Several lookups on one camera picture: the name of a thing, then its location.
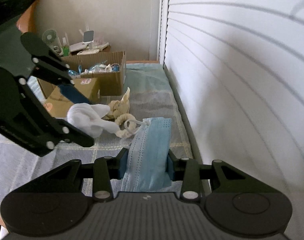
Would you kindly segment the white socks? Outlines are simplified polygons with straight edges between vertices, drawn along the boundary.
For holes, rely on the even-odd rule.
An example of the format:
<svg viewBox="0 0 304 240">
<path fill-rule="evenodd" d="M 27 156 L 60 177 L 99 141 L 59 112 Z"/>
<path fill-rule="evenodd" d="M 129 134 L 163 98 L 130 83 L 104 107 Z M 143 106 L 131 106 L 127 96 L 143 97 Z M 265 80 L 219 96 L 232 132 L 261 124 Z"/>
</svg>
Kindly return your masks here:
<svg viewBox="0 0 304 240">
<path fill-rule="evenodd" d="M 115 122 L 103 119 L 109 111 L 108 105 L 77 103 L 68 110 L 66 119 L 68 123 L 96 139 L 103 131 L 116 133 L 121 130 Z"/>
</svg>

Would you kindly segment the cream fabric scrunchie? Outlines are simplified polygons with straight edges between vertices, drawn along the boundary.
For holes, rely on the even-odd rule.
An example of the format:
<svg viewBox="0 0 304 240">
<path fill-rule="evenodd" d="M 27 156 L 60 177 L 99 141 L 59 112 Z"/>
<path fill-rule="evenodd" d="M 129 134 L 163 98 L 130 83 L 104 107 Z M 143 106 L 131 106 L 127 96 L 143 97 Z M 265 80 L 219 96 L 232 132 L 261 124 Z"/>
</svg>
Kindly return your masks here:
<svg viewBox="0 0 304 240">
<path fill-rule="evenodd" d="M 125 113 L 120 115 L 115 120 L 115 123 L 120 128 L 120 130 L 116 132 L 116 136 L 121 139 L 125 139 L 134 135 L 135 132 L 138 130 L 138 124 L 136 121 L 136 118 L 132 114 Z"/>
</svg>

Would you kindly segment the blue surgical face mask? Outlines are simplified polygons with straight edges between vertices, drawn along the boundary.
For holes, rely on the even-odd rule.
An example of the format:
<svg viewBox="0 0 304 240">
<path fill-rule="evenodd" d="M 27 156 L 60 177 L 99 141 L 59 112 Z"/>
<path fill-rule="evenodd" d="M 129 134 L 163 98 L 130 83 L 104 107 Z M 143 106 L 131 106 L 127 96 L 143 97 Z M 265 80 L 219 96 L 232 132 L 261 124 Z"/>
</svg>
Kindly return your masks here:
<svg viewBox="0 0 304 240">
<path fill-rule="evenodd" d="M 134 138 L 129 147 L 121 190 L 157 192 L 170 187 L 172 183 L 166 167 L 172 119 L 146 118 L 142 121 L 128 120 L 125 124 Z"/>
</svg>

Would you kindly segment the cream knotted cloth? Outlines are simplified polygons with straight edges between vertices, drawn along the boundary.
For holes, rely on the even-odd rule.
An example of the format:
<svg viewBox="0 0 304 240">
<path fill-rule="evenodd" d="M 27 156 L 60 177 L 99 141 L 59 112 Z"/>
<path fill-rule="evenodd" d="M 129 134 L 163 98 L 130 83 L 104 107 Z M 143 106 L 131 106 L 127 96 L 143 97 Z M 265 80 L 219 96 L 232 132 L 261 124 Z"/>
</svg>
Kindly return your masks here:
<svg viewBox="0 0 304 240">
<path fill-rule="evenodd" d="M 112 100 L 108 106 L 110 108 L 110 111 L 108 114 L 106 114 L 103 119 L 104 120 L 115 120 L 119 116 L 123 114 L 129 113 L 130 110 L 130 88 L 127 88 L 127 91 L 121 98 L 121 100 Z"/>
</svg>

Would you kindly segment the small green desk fan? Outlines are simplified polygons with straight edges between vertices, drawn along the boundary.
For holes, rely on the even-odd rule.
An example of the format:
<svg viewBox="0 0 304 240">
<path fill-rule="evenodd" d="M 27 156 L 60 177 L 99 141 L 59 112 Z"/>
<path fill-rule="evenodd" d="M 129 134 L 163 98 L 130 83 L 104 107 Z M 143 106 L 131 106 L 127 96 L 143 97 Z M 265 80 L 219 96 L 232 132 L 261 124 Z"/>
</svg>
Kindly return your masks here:
<svg viewBox="0 0 304 240">
<path fill-rule="evenodd" d="M 42 34 L 42 41 L 57 55 L 62 55 L 62 45 L 55 29 L 47 29 Z"/>
</svg>

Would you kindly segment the small green bottle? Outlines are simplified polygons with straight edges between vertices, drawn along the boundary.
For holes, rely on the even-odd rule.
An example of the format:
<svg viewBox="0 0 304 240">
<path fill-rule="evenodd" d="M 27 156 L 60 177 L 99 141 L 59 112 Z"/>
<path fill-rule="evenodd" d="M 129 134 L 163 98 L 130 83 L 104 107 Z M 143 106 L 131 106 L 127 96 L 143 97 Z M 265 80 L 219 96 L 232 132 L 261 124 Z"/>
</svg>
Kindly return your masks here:
<svg viewBox="0 0 304 240">
<path fill-rule="evenodd" d="M 68 45 L 64 45 L 62 47 L 62 51 L 63 51 L 63 57 L 69 56 L 70 55 L 70 49 Z"/>
</svg>

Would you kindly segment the tan tissue pack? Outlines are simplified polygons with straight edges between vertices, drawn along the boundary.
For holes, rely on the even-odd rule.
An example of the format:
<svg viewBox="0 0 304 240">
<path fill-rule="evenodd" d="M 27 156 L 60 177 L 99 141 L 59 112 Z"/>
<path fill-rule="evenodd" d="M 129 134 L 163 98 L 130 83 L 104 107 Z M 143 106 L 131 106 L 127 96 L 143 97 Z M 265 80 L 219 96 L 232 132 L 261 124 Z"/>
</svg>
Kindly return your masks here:
<svg viewBox="0 0 304 240">
<path fill-rule="evenodd" d="M 93 105 L 99 101 L 99 80 L 97 78 L 74 79 L 74 84 L 57 86 L 43 106 L 55 118 L 65 118 L 76 103 Z"/>
</svg>

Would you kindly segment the wooden headboard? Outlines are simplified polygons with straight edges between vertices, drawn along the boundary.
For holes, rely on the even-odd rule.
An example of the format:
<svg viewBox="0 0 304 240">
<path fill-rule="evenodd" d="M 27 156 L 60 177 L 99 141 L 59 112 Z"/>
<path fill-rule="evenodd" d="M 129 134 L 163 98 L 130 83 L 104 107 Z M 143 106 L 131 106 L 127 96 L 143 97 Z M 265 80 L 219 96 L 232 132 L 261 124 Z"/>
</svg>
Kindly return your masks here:
<svg viewBox="0 0 304 240">
<path fill-rule="evenodd" d="M 35 9 L 37 7 L 38 0 L 32 3 L 30 7 L 21 15 L 16 23 L 16 27 L 22 32 L 36 33 L 36 22 L 35 22 Z"/>
</svg>

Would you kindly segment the white wifi router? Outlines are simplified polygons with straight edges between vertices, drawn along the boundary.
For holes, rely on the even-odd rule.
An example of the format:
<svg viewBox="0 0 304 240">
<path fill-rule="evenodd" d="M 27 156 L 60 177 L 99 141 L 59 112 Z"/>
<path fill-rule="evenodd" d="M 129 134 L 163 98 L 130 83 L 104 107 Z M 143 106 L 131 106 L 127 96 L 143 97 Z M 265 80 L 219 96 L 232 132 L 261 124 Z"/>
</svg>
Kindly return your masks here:
<svg viewBox="0 0 304 240">
<path fill-rule="evenodd" d="M 83 33 L 85 31 L 82 31 L 81 29 L 79 29 L 79 33 L 82 36 L 82 41 L 78 42 L 78 43 L 74 43 L 72 45 L 69 45 L 70 53 L 76 53 L 77 54 L 78 52 L 80 52 L 82 50 L 90 50 L 88 45 L 83 44 Z M 99 49 L 100 52 L 103 52 L 103 50 L 108 49 L 109 47 L 110 47 L 109 42 L 99 41 L 99 40 L 96 40 L 94 38 L 92 49 Z"/>
</svg>

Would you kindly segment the white remote control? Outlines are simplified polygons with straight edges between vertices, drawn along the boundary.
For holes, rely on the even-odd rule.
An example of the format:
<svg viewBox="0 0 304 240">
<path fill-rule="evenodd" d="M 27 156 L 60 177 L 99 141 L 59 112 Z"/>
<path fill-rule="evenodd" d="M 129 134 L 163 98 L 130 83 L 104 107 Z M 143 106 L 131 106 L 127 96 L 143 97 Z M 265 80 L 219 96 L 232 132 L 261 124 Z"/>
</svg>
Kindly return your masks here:
<svg viewBox="0 0 304 240">
<path fill-rule="evenodd" d="M 93 55 L 93 54 L 97 54 L 99 52 L 100 52 L 99 49 L 82 50 L 82 51 L 78 52 L 77 55 L 78 56 L 81 56 L 81 55 Z"/>
</svg>

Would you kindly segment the open cardboard box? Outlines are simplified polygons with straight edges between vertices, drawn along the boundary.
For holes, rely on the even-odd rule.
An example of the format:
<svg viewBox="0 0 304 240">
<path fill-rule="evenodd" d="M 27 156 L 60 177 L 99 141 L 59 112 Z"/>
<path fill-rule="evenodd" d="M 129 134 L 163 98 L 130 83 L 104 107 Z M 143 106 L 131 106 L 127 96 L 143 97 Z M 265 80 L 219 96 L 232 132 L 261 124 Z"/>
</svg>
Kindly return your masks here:
<svg viewBox="0 0 304 240">
<path fill-rule="evenodd" d="M 61 58 L 64 63 L 70 66 L 70 70 L 75 72 L 72 79 L 97 78 L 99 81 L 100 94 L 102 96 L 119 96 L 123 93 L 123 85 L 126 77 L 126 53 L 125 51 L 117 52 L 100 52 L 89 55 L 73 55 Z M 119 65 L 117 71 L 107 72 L 100 68 L 100 72 L 85 72 L 91 67 Z"/>
</svg>

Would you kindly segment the blue grey plaid bedsheet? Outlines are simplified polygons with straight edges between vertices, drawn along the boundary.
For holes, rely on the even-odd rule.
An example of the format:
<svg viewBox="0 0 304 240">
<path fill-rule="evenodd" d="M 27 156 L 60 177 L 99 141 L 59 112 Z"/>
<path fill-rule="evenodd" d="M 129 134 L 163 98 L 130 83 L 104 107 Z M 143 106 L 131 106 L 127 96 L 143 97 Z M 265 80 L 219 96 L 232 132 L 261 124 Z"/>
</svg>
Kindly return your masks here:
<svg viewBox="0 0 304 240">
<path fill-rule="evenodd" d="M 163 67 L 127 64 L 125 87 L 130 88 L 130 114 L 137 120 L 171 118 L 171 151 L 177 158 L 192 158 L 188 135 Z M 122 141 L 114 134 L 103 132 L 90 148 L 61 142 L 41 158 L 0 134 L 0 204 L 12 190 L 71 159 L 87 164 L 106 155 L 114 157 L 130 142 L 130 139 Z"/>
</svg>

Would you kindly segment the white louvered closet door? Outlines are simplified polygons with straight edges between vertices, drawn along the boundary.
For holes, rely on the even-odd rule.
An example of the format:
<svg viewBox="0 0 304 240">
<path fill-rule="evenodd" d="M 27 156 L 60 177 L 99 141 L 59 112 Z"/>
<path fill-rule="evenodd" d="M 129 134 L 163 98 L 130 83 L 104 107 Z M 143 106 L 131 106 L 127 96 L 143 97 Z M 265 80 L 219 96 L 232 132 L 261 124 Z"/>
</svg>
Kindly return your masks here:
<svg viewBox="0 0 304 240">
<path fill-rule="evenodd" d="M 162 19 L 196 157 L 287 194 L 304 239 L 304 0 L 163 0 Z"/>
</svg>

